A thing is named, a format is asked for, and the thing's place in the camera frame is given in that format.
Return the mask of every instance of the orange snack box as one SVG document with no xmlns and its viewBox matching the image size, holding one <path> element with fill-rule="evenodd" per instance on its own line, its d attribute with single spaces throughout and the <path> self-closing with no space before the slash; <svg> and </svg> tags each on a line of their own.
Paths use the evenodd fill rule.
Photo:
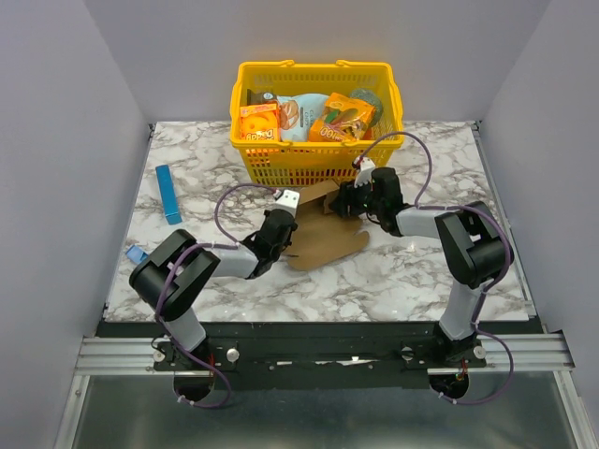
<svg viewBox="0 0 599 449">
<path fill-rule="evenodd" d="M 360 140 L 373 119 L 376 108 L 357 98 L 332 94 L 325 110 L 308 134 L 310 142 L 344 142 Z"/>
<path fill-rule="evenodd" d="M 241 138 L 245 140 L 279 140 L 279 107 L 276 103 L 242 106 Z"/>
</svg>

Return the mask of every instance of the yellow basket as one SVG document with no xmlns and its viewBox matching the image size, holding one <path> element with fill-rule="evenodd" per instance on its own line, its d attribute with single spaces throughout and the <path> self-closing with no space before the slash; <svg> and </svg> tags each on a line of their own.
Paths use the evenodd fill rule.
<svg viewBox="0 0 599 449">
<path fill-rule="evenodd" d="M 296 64 L 294 61 L 256 62 L 240 65 L 231 96 L 231 143 L 237 148 L 253 182 L 271 186 L 302 186 L 334 179 L 349 181 L 356 176 L 352 161 L 372 143 L 354 142 L 275 142 L 240 138 L 240 107 L 246 106 L 247 89 L 277 95 L 349 95 L 362 87 L 372 90 L 383 102 L 383 117 L 373 128 L 377 139 L 390 131 L 402 130 L 402 100 L 389 64 L 352 63 Z M 393 151 L 401 147 L 403 136 L 379 143 L 368 157 L 384 166 Z"/>
</svg>

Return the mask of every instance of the snack bag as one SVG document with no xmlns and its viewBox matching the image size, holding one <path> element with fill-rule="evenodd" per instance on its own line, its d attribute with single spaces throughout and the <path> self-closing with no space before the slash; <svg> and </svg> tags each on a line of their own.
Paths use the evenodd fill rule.
<svg viewBox="0 0 599 449">
<path fill-rule="evenodd" d="M 279 108 L 277 105 L 242 106 L 240 116 L 241 138 L 279 140 Z"/>
<path fill-rule="evenodd" d="M 279 105 L 279 127 L 281 140 L 305 142 L 314 121 L 322 115 L 327 96 L 324 94 L 302 94 L 296 96 L 275 95 L 272 92 L 256 94 L 247 91 L 248 105 L 276 103 Z"/>
<path fill-rule="evenodd" d="M 373 119 L 376 108 L 357 98 L 332 94 L 325 109 L 308 134 L 310 142 L 360 140 Z"/>
</svg>

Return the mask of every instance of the cardboard piece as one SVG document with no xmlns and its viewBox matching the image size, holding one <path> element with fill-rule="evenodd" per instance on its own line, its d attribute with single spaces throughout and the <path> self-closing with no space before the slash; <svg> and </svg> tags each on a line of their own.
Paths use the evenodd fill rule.
<svg viewBox="0 0 599 449">
<path fill-rule="evenodd" d="M 285 251 L 291 256 L 287 261 L 290 267 L 301 271 L 319 268 L 368 244 L 368 232 L 358 232 L 362 226 L 360 218 L 341 218 L 329 209 L 338 191 L 339 185 L 332 180 L 299 191 L 298 230 Z"/>
</svg>

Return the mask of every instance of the marble surface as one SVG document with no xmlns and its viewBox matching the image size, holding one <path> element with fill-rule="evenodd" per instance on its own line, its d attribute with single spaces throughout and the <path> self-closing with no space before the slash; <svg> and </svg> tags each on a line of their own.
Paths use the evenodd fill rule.
<svg viewBox="0 0 599 449">
<path fill-rule="evenodd" d="M 407 123 L 406 131 L 429 145 L 431 185 L 421 204 L 454 205 L 482 199 L 492 207 L 472 131 L 467 123 Z M 229 123 L 159 123 L 145 167 L 125 248 L 150 252 L 174 229 L 200 241 L 226 242 L 212 221 L 215 201 L 227 187 L 249 181 L 237 150 L 228 141 Z M 183 222 L 168 225 L 155 167 L 168 164 Z M 406 201 L 427 174 L 426 157 L 406 138 L 388 165 L 395 167 Z M 238 238 L 255 231 L 271 202 L 261 190 L 245 190 L 226 201 L 222 223 Z M 437 320 L 447 302 L 452 277 L 441 244 L 434 239 L 394 238 L 364 222 L 368 247 L 311 272 L 290 268 L 285 257 L 252 281 L 220 278 L 209 282 L 194 304 L 202 321 L 387 321 Z M 150 321 L 153 313 L 129 287 L 134 265 L 124 254 L 106 310 L 108 321 Z M 514 266 L 489 294 L 481 318 L 526 320 L 524 295 Z"/>
</svg>

